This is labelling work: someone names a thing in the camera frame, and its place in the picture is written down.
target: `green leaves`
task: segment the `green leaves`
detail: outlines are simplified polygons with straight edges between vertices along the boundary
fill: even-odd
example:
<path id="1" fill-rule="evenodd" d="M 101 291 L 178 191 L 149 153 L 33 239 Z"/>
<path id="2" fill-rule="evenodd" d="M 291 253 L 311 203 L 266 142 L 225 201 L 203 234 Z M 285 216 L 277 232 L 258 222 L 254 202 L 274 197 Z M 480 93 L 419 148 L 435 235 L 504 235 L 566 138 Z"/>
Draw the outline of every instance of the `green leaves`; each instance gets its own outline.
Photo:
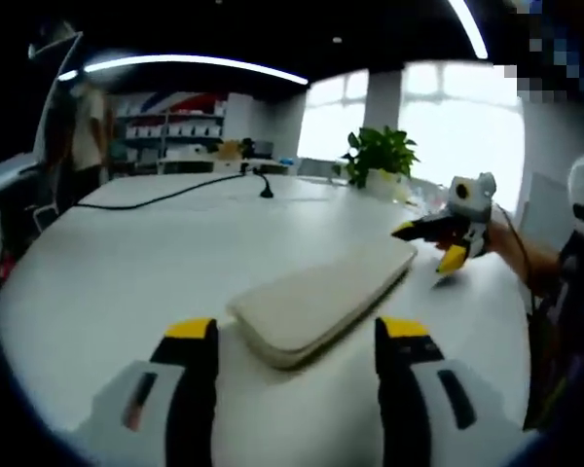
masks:
<path id="1" fill-rule="evenodd" d="M 359 134 L 348 135 L 348 145 L 357 150 L 357 155 L 346 154 L 342 157 L 348 161 L 347 173 L 350 184 L 364 188 L 371 169 L 383 169 L 390 173 L 403 173 L 411 176 L 411 166 L 419 162 L 412 149 L 416 142 L 407 138 L 407 132 L 399 129 L 383 128 L 383 132 L 374 128 L 360 128 Z"/>

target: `ceiling light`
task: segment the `ceiling light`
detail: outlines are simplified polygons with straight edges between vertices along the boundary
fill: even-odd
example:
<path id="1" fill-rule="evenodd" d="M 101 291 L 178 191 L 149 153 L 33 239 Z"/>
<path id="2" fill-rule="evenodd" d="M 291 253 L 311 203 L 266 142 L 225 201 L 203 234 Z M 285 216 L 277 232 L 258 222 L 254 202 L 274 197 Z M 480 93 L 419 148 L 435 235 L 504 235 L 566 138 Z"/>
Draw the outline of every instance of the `ceiling light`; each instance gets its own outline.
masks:
<path id="1" fill-rule="evenodd" d="M 231 60 L 229 58 L 217 58 L 215 56 L 202 56 L 202 55 L 140 55 L 140 56 L 128 56 L 125 58 L 118 58 L 116 60 L 102 61 L 100 63 L 94 63 L 92 65 L 85 66 L 85 71 L 91 73 L 93 71 L 106 70 L 108 68 L 116 68 L 118 66 L 128 66 L 128 65 L 139 65 L 143 63 L 203 63 L 207 65 L 220 65 L 220 66 L 231 66 L 233 68 L 240 68 L 243 70 L 255 71 L 257 73 L 263 73 L 265 75 L 275 76 L 283 80 L 292 81 L 298 83 L 299 85 L 306 85 L 308 80 L 300 76 L 293 75 L 291 73 L 286 73 L 284 71 L 275 70 L 274 68 L 269 68 L 268 66 L 255 65 L 253 63 L 245 63 L 243 61 Z M 75 70 L 63 73 L 58 78 L 61 81 L 68 81 L 75 78 L 77 72 Z"/>
<path id="2" fill-rule="evenodd" d="M 474 21 L 474 17 L 471 16 L 467 5 L 465 5 L 465 0 L 448 0 L 448 3 L 452 6 L 463 29 L 465 29 L 471 47 L 474 49 L 474 54 L 481 60 L 486 60 L 489 55 L 487 54 L 483 36 L 480 35 L 476 21 Z"/>

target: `foam pad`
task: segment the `foam pad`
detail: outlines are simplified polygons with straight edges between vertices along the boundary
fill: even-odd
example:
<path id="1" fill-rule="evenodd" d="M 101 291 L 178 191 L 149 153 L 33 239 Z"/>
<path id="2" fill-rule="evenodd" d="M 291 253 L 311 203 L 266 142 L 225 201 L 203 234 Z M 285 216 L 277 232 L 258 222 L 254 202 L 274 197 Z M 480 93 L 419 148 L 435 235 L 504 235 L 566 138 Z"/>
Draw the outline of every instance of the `foam pad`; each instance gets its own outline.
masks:
<path id="1" fill-rule="evenodd" d="M 296 367 L 367 311 L 416 254 L 415 246 L 393 237 L 361 245 L 332 263 L 245 292 L 228 312 L 265 362 Z"/>

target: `window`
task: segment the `window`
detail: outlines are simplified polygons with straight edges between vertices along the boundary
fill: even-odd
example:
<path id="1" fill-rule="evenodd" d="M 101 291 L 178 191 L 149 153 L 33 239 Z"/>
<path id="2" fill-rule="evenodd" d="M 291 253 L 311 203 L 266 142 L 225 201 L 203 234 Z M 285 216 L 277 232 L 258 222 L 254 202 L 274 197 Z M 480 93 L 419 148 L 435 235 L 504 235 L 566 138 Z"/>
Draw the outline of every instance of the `window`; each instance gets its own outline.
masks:
<path id="1" fill-rule="evenodd" d="M 524 121 L 516 80 L 486 63 L 415 63 L 403 76 L 399 126 L 418 143 L 415 177 L 449 186 L 491 172 L 493 199 L 517 207 Z"/>
<path id="2" fill-rule="evenodd" d="M 348 150 L 347 135 L 363 126 L 368 70 L 315 83 L 308 92 L 299 157 L 334 161 Z"/>

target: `round table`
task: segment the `round table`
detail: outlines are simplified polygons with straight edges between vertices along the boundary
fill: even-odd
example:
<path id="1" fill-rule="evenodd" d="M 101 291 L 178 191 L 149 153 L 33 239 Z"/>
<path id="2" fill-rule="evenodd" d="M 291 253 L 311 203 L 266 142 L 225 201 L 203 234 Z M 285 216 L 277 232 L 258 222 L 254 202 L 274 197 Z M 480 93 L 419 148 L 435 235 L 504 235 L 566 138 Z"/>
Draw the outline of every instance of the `round table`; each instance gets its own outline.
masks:
<path id="1" fill-rule="evenodd" d="M 86 202 L 134 203 L 217 178 L 122 178 Z M 500 258 L 468 261 L 438 281 L 441 252 L 415 242 L 406 279 L 320 359 L 294 373 L 244 345 L 226 303 L 276 276 L 328 262 L 417 216 L 348 187 L 269 176 L 221 182 L 131 211 L 72 208 L 31 246 L 0 293 L 0 340 L 40 416 L 73 430 L 91 399 L 133 360 L 148 360 L 166 327 L 219 320 L 213 432 L 217 466 L 380 465 L 383 430 L 373 321 L 422 322 L 447 358 L 464 362 L 523 422 L 529 342 L 518 280 Z"/>

